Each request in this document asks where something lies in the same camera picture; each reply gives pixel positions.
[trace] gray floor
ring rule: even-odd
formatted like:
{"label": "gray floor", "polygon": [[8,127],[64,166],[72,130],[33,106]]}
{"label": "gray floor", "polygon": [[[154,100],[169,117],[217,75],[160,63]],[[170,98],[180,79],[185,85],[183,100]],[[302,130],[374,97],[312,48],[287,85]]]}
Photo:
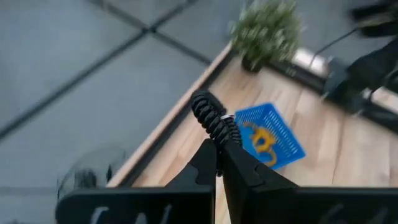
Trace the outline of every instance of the gray floor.
{"label": "gray floor", "polygon": [[[57,181],[76,161],[128,157],[228,43],[242,5],[95,2],[0,0],[0,223],[52,223]],[[350,31],[347,9],[368,2],[297,0],[302,45]],[[352,35],[322,55],[352,62],[388,40]]]}

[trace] potted plant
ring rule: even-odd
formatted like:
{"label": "potted plant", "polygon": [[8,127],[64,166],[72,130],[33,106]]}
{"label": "potted plant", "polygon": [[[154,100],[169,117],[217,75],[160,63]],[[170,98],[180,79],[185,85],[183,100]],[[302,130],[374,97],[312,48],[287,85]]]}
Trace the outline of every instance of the potted plant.
{"label": "potted plant", "polygon": [[295,3],[270,0],[241,14],[231,29],[232,47],[242,56],[243,69],[258,73],[264,63],[291,60],[299,34]]}

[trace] wooden tabletop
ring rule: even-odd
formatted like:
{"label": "wooden tabletop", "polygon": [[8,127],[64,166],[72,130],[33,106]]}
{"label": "wooden tabletop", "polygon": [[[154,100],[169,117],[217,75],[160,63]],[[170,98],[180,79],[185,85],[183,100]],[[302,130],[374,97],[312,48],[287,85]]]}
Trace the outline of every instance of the wooden tabletop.
{"label": "wooden tabletop", "polygon": [[[229,46],[201,77],[203,80],[229,51]],[[312,55],[300,50],[295,63],[308,65]],[[317,58],[312,69],[326,74],[324,60]],[[187,103],[193,85],[175,108],[154,130],[147,142],[136,151],[111,180],[115,186],[136,163],[147,145],[159,136],[162,126]],[[368,186],[398,185],[398,137],[394,133],[359,116],[344,113],[304,86],[263,68],[258,75],[242,71],[240,58],[234,58],[211,84],[214,93],[233,114],[251,105],[272,102],[290,125],[306,152],[306,157],[278,170],[284,177],[302,186]],[[380,104],[398,109],[397,97],[386,90],[375,94]],[[173,179],[196,153],[208,135],[190,113],[173,132],[162,149],[134,183],[134,187],[164,186]],[[217,178],[216,223],[229,223],[223,182]]]}

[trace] yellow toy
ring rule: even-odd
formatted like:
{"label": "yellow toy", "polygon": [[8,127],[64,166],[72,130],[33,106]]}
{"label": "yellow toy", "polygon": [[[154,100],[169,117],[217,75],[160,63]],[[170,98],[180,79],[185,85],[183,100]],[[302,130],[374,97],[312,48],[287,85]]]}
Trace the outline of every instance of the yellow toy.
{"label": "yellow toy", "polygon": [[[275,137],[265,128],[260,128],[252,122],[243,123],[245,127],[252,127],[254,134],[251,136],[253,146],[255,146],[257,152],[266,152],[270,154],[271,161],[266,162],[267,166],[273,166],[277,162],[277,156],[272,146],[276,143]],[[264,144],[258,144],[259,141],[263,139]]]}

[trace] black cable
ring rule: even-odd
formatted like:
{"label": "black cable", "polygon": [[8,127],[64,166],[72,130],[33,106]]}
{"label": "black cable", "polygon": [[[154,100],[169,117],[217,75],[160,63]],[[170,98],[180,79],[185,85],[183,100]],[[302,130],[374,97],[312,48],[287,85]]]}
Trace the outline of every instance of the black cable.
{"label": "black cable", "polygon": [[349,35],[355,33],[358,30],[358,28],[354,28],[353,30],[349,31],[348,33],[342,35],[341,37],[335,39],[334,41],[330,42],[329,44],[326,44],[324,47],[322,47],[321,49],[317,50],[315,52],[315,54],[313,55],[312,59],[311,59],[311,63],[308,66],[309,68],[312,66],[313,61],[315,60],[315,58],[322,53],[324,50],[328,49],[329,47],[331,47],[332,45],[334,45],[335,43],[343,40],[344,38],[348,37]]}
{"label": "black cable", "polygon": [[220,177],[223,173],[221,160],[223,146],[228,141],[242,146],[242,137],[238,125],[236,125],[233,116],[225,115],[225,107],[209,91],[197,90],[192,94],[191,100],[193,114],[217,146],[216,174]]}

